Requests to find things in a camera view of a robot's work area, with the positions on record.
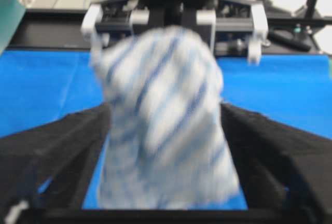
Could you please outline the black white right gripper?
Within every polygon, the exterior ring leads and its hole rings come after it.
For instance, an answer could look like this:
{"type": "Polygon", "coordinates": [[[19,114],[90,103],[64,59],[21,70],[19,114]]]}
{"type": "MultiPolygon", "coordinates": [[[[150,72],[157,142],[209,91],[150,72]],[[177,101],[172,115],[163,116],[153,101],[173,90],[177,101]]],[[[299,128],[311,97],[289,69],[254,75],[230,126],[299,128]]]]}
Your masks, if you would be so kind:
{"type": "Polygon", "coordinates": [[[196,32],[214,55],[233,51],[252,64],[269,31],[264,5],[254,0],[101,0],[90,4],[80,31],[101,53],[122,38],[172,25],[196,32]]]}

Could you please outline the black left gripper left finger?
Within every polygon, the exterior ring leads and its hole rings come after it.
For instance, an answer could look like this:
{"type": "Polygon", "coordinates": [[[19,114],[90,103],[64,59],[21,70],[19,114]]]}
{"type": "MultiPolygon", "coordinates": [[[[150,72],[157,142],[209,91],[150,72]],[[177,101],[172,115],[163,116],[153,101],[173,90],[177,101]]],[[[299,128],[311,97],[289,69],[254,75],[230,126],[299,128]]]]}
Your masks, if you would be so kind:
{"type": "Polygon", "coordinates": [[[106,104],[1,138],[1,223],[104,223],[82,209],[110,126],[106,104]]]}

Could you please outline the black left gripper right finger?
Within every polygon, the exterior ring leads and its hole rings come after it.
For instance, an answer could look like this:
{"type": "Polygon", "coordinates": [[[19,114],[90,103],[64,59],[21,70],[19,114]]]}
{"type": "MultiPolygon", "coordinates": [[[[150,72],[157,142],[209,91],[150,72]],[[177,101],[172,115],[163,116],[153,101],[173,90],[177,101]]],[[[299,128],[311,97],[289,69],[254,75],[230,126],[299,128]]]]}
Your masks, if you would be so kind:
{"type": "Polygon", "coordinates": [[[331,223],[331,140],[221,105],[247,223],[331,223]]]}

